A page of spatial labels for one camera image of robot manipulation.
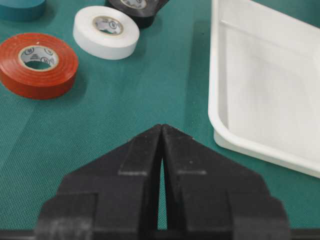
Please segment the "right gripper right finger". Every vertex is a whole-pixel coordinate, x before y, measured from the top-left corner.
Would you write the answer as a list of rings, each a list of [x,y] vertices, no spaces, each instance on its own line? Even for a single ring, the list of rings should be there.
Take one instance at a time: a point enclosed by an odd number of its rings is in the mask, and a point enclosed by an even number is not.
[[[162,126],[167,226],[191,240],[288,240],[289,221],[262,176]]]

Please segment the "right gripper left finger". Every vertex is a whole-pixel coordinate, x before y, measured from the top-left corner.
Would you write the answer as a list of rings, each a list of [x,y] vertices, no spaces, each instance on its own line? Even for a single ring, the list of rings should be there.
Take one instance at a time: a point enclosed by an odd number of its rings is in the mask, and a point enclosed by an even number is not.
[[[158,227],[162,127],[67,174],[41,208],[38,240],[139,240]]]

